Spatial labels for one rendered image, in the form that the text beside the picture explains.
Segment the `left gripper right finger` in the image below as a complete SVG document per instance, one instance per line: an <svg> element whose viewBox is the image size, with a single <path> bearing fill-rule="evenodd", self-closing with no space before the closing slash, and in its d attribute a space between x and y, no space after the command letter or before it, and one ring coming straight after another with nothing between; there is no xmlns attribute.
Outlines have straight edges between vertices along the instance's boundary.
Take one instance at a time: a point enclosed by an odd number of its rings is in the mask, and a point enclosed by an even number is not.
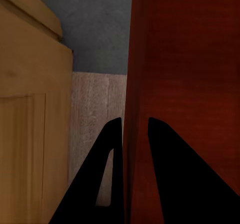
<svg viewBox="0 0 240 224"><path fill-rule="evenodd" d="M240 224L240 197L166 122L148 140L164 224Z"/></svg>

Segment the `storage box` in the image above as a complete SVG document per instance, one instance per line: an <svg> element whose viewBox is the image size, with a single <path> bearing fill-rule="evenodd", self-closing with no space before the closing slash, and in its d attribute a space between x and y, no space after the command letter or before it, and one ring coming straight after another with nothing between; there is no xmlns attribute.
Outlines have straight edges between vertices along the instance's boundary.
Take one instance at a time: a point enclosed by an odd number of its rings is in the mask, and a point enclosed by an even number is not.
<svg viewBox="0 0 240 224"><path fill-rule="evenodd" d="M130 24L124 224L164 224L149 117L240 197L240 0L132 0Z"/></svg>

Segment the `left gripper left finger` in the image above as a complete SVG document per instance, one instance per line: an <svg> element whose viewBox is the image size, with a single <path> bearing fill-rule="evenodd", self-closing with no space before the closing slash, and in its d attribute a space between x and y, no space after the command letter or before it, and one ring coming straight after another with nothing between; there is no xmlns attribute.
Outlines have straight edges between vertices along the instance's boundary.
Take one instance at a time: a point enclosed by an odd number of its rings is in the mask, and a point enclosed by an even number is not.
<svg viewBox="0 0 240 224"><path fill-rule="evenodd" d="M112 149L111 205L96 207ZM104 125L49 224L125 224L121 117Z"/></svg>

